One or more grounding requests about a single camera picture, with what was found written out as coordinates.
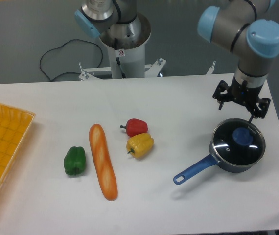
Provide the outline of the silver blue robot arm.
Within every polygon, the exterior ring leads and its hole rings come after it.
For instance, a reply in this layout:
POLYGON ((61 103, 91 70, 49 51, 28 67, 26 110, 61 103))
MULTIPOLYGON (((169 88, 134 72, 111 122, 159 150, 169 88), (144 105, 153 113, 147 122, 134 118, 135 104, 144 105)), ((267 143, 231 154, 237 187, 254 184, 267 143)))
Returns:
MULTIPOLYGON (((272 0, 232 0, 225 9, 208 7, 197 24, 202 38, 239 57, 232 83, 221 81, 213 98, 220 105, 232 101, 244 106, 251 118, 264 118, 270 105, 270 99, 260 98, 259 93, 279 54, 279 24, 259 16, 273 4, 272 0)), ((114 79, 158 75, 162 60, 145 68, 151 26, 137 11, 136 1, 86 0, 74 17, 89 37, 106 46, 114 79)))

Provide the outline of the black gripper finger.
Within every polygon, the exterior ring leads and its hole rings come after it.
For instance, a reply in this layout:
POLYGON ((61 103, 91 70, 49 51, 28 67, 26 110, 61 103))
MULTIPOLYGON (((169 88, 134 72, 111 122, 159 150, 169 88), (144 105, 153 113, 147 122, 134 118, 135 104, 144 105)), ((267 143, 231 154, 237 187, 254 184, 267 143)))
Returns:
POLYGON ((251 123, 253 119, 264 119, 271 100, 269 98, 258 98, 256 102, 249 101, 248 111, 251 113, 251 116, 248 120, 248 123, 251 123))
POLYGON ((218 110, 221 110, 225 102, 232 101, 231 87, 224 80, 221 80, 212 97, 219 104, 218 110))

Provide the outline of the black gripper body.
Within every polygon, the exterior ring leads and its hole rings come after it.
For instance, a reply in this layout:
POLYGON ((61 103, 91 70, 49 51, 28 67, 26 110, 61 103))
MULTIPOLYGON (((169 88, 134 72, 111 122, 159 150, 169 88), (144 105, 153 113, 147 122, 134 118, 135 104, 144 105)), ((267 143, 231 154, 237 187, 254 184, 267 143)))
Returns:
POLYGON ((240 84, 236 80, 233 80, 229 90, 231 101, 245 106, 248 110, 255 110, 261 88, 261 86, 249 88, 247 81, 240 84))

